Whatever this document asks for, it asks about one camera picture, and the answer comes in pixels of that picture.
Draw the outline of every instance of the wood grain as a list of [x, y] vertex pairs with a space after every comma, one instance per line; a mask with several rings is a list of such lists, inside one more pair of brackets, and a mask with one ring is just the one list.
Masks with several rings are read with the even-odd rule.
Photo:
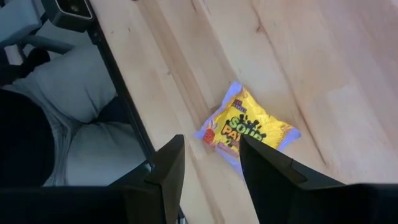
[[245, 183], [193, 137], [233, 80], [340, 181], [397, 182], [395, 1], [91, 0], [155, 148], [186, 138], [189, 223], [257, 223]]

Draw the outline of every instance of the yellow candy wrapper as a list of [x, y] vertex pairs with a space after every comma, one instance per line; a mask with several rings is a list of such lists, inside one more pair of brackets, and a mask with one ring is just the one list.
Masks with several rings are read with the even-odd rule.
[[301, 136], [298, 129], [267, 114], [242, 84], [234, 82], [221, 107], [206, 120], [195, 136], [215, 147], [243, 176], [239, 161], [242, 134], [248, 134], [280, 151]]

